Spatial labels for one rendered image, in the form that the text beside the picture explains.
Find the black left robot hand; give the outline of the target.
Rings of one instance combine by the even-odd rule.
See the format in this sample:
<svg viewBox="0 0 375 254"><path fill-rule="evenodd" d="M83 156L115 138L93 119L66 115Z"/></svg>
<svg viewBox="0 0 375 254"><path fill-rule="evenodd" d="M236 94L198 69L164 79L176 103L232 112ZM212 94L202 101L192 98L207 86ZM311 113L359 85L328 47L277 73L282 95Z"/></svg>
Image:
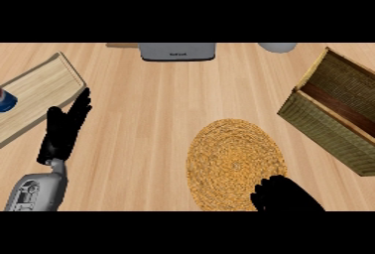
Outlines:
<svg viewBox="0 0 375 254"><path fill-rule="evenodd" d="M37 162L49 165L55 159L66 160L71 156L81 127L91 111L91 91L81 92L68 112L52 106L47 110L47 129Z"/></svg>

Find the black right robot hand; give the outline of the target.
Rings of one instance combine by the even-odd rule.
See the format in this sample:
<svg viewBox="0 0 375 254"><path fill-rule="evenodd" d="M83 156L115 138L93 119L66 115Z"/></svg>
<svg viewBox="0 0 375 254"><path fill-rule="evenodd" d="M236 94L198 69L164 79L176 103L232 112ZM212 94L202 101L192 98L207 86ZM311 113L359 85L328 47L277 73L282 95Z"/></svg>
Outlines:
<svg viewBox="0 0 375 254"><path fill-rule="evenodd" d="M261 179L249 195L251 202L261 212L325 212L323 207L298 184L285 176Z"/></svg>

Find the round woven yellow placemat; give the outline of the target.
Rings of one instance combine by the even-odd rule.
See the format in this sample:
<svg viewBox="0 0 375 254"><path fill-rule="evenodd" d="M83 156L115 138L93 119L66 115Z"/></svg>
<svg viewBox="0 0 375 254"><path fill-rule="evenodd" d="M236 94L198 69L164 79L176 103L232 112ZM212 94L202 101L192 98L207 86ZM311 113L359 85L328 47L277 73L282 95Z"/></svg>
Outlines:
<svg viewBox="0 0 375 254"><path fill-rule="evenodd" d="M261 179L286 176L280 148L266 131L242 119L214 121L190 143L187 186L205 211L252 211Z"/></svg>

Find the olive wicker basket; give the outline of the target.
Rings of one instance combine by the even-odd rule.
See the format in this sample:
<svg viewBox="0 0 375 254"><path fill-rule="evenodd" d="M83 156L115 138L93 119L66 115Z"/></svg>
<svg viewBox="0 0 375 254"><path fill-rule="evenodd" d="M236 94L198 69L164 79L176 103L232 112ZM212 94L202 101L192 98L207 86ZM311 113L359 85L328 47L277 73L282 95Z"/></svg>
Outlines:
<svg viewBox="0 0 375 254"><path fill-rule="evenodd" d="M375 177L375 71L325 48L280 118L360 177Z"/></svg>

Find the pale wooden cutting board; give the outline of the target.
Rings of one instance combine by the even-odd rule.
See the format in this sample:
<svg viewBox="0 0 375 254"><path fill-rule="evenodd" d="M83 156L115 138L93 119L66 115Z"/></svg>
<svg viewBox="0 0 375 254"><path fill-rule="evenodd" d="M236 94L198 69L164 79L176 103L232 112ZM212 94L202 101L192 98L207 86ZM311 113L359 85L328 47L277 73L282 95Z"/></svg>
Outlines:
<svg viewBox="0 0 375 254"><path fill-rule="evenodd" d="M63 108L83 93L87 83L65 54L52 57L0 84L18 98L15 107L0 112L0 149L47 118L52 106Z"/></svg>

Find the blue can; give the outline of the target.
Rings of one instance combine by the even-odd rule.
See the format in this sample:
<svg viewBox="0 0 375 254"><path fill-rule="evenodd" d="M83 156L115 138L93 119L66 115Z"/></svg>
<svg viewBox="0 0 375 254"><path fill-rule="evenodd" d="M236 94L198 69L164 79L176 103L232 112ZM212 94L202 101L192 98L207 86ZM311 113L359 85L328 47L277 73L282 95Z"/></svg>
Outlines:
<svg viewBox="0 0 375 254"><path fill-rule="evenodd" d="M9 111L18 102L18 98L4 90L0 89L0 112Z"/></svg>

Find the grey appliance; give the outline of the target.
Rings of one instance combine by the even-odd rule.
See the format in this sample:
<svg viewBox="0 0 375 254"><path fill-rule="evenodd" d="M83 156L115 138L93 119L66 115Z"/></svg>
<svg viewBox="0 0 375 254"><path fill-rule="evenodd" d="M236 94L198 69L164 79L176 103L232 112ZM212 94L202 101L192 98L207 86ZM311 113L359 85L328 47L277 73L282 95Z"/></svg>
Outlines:
<svg viewBox="0 0 375 254"><path fill-rule="evenodd" d="M140 57L150 62L208 61L215 57L215 43L140 43Z"/></svg>

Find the pale grey round object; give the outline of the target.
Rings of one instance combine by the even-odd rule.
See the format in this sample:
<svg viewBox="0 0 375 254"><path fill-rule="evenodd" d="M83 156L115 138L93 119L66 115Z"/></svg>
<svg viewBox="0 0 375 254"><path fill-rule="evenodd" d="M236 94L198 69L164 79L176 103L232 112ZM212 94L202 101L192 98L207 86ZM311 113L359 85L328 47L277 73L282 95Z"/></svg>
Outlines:
<svg viewBox="0 0 375 254"><path fill-rule="evenodd" d="M260 43L260 46L266 51L283 54L295 48L295 43Z"/></svg>

